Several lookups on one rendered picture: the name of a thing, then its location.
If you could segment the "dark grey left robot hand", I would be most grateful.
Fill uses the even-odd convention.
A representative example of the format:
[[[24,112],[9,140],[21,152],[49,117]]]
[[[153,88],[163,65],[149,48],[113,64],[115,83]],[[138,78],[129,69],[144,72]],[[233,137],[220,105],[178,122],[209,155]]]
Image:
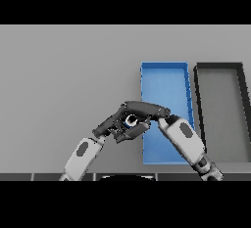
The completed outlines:
[[[150,128],[151,116],[145,117],[136,114],[134,115],[138,119],[137,124],[132,128],[126,127],[124,121],[130,114],[126,111],[126,104],[122,104],[114,114],[92,130],[93,135],[98,139],[101,136],[108,137],[112,134],[116,143],[119,144],[125,140],[135,139]]]

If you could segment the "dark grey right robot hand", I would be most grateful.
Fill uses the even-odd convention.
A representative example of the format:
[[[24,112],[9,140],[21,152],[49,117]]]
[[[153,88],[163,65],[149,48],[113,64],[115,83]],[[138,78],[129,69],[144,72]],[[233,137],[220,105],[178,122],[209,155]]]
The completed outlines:
[[[170,116],[171,110],[160,105],[146,103],[143,101],[126,101],[126,111],[131,114],[147,117],[151,116],[152,120],[159,118],[167,118]]]

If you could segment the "blue pipe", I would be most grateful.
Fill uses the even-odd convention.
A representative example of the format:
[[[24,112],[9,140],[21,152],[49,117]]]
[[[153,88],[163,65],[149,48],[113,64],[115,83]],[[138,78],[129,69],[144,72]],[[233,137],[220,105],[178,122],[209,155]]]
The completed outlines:
[[[137,117],[134,114],[130,114],[125,118],[124,125],[128,128],[132,128],[138,122]]]

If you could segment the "blue bin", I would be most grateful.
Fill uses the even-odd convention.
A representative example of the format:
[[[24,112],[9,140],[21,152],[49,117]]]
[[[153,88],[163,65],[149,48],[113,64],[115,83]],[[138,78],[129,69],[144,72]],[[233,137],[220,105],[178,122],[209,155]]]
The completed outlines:
[[[190,76],[187,62],[142,62],[141,100],[161,105],[194,126]],[[186,164],[156,121],[143,135],[144,164]]]

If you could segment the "dark grey bin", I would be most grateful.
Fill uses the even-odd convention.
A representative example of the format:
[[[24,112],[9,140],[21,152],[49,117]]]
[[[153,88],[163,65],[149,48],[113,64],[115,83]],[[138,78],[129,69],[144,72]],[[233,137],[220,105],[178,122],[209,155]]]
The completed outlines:
[[[243,63],[193,69],[201,138],[215,162],[251,162],[251,104]]]

